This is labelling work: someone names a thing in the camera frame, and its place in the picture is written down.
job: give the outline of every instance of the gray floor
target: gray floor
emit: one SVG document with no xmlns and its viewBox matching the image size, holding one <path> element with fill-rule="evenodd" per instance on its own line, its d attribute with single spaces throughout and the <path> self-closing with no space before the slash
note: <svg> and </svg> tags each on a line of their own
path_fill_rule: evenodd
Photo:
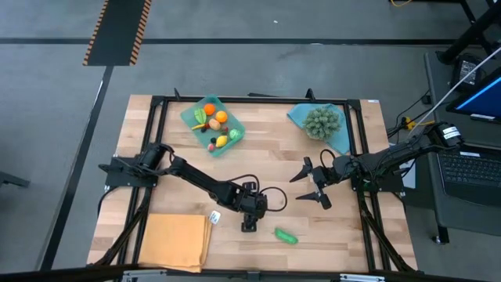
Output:
<svg viewBox="0 0 501 282">
<path fill-rule="evenodd" d="M 102 1 L 1 0 L 0 37 L 86 38 Z M 476 13 L 485 7 L 471 3 Z M 459 5 L 386 0 L 153 1 L 148 38 L 456 38 L 469 23 Z M 31 180 L 0 189 L 0 273 L 33 270 L 92 107 L 103 67 L 83 67 L 85 45 L 0 45 L 0 170 Z M 144 45 L 138 64 L 115 67 L 56 257 L 83 266 L 106 163 L 130 94 L 226 96 L 261 92 L 379 99 L 387 127 L 427 90 L 419 47 Z M 409 115 L 425 107 L 418 104 Z M 501 238 L 451 230 L 437 246 L 432 211 L 408 209 L 426 273 L 499 280 Z"/>
</svg>

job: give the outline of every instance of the yellow fruit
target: yellow fruit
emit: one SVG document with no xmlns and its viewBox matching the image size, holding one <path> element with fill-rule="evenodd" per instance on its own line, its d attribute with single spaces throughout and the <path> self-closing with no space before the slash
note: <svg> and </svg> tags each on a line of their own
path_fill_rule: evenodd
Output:
<svg viewBox="0 0 501 282">
<path fill-rule="evenodd" d="M 223 123 L 226 122 L 227 120 L 228 120 L 228 114 L 226 114 L 224 111 L 220 110 L 219 112 L 216 113 L 216 121 Z"/>
<path fill-rule="evenodd" d="M 219 136 L 218 139 L 216 140 L 216 147 L 221 148 L 222 146 L 226 145 L 228 142 L 228 136 Z"/>
</svg>

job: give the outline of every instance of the white cable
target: white cable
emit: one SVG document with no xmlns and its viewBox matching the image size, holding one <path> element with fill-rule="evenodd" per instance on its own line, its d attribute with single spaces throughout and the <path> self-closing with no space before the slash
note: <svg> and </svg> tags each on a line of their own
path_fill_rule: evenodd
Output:
<svg viewBox="0 0 501 282">
<path fill-rule="evenodd" d="M 465 80 L 467 79 L 471 74 L 473 74 L 479 67 L 481 67 L 485 62 L 487 62 L 488 60 L 490 60 L 495 54 L 497 54 L 499 51 L 501 51 L 501 47 L 499 47 L 499 49 L 497 49 L 494 53 L 492 53 L 490 56 L 488 56 L 487 58 L 485 58 L 485 60 L 483 60 L 481 63 L 478 64 L 478 66 L 476 66 L 473 70 L 471 70 L 463 79 L 460 80 L 460 82 L 456 83 L 456 85 L 454 85 L 450 90 L 449 92 L 447 92 L 447 94 L 445 94 L 444 98 L 442 98 L 440 101 L 438 101 L 438 103 L 431 108 L 431 110 L 429 112 L 427 112 L 423 118 L 421 118 L 421 120 L 419 122 L 417 122 L 416 126 L 414 126 L 414 128 L 409 132 L 409 134 L 407 135 L 407 137 L 410 137 L 411 134 L 413 134 L 413 131 L 414 129 L 417 128 L 417 125 L 420 125 L 421 122 L 423 122 L 431 113 L 433 113 L 433 111 L 435 109 L 438 108 L 438 106 L 440 106 L 440 104 L 442 104 L 442 102 L 444 102 L 444 100 Z"/>
</svg>

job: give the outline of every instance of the blue screen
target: blue screen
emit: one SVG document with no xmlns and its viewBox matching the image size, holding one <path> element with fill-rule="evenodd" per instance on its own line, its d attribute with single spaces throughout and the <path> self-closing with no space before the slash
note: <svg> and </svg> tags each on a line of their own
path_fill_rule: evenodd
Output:
<svg viewBox="0 0 501 282">
<path fill-rule="evenodd" d="M 485 86 L 456 109 L 501 118 L 501 78 Z"/>
</svg>

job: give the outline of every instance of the wooden tabletop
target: wooden tabletop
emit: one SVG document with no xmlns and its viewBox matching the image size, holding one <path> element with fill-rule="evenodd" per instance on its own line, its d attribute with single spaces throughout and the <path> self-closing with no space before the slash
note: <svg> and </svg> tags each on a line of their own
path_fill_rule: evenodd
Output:
<svg viewBox="0 0 501 282">
<path fill-rule="evenodd" d="M 151 96 L 131 96 L 117 144 L 119 156 L 133 157 L 139 153 L 150 100 Z M 374 100 L 361 100 L 361 104 L 369 150 L 377 152 L 387 148 L 380 104 Z M 267 212 L 258 221 L 256 233 L 242 233 L 243 214 L 217 206 L 207 193 L 181 179 L 174 176 L 159 178 L 153 191 L 150 213 L 210 215 L 212 211 L 218 211 L 222 214 L 219 223 L 212 228 L 204 269 L 367 271 L 359 207 L 349 180 L 324 190 L 333 205 L 329 210 L 323 210 L 314 201 L 295 200 L 297 196 L 312 192 L 314 184 L 309 179 L 296 183 L 289 183 L 289 180 L 301 170 L 305 156 L 309 156 L 314 165 L 320 165 L 319 153 L 327 146 L 309 139 L 287 118 L 287 112 L 294 105 L 226 103 L 228 110 L 245 126 L 246 134 L 221 157 L 210 156 L 181 120 L 181 112 L 192 105 L 168 104 L 163 143 L 172 146 L 176 155 L 215 179 L 255 174 L 262 189 L 278 186 L 289 198 L 285 210 Z M 351 119 L 357 151 L 362 152 L 354 112 Z M 152 140 L 155 128 L 157 119 L 153 123 Z M 103 202 L 88 262 L 100 259 L 123 230 L 131 190 L 130 187 L 118 188 Z M 283 203 L 278 192 L 270 190 L 267 195 L 270 208 L 278 208 Z M 379 202 L 388 239 L 406 262 L 416 268 L 402 204 L 390 193 L 379 193 Z M 294 234 L 299 243 L 288 245 L 278 241 L 273 235 L 275 227 Z M 376 263 L 382 268 L 377 240 L 374 235 L 372 238 Z M 134 242 L 135 233 L 129 242 L 128 262 Z"/>
</svg>

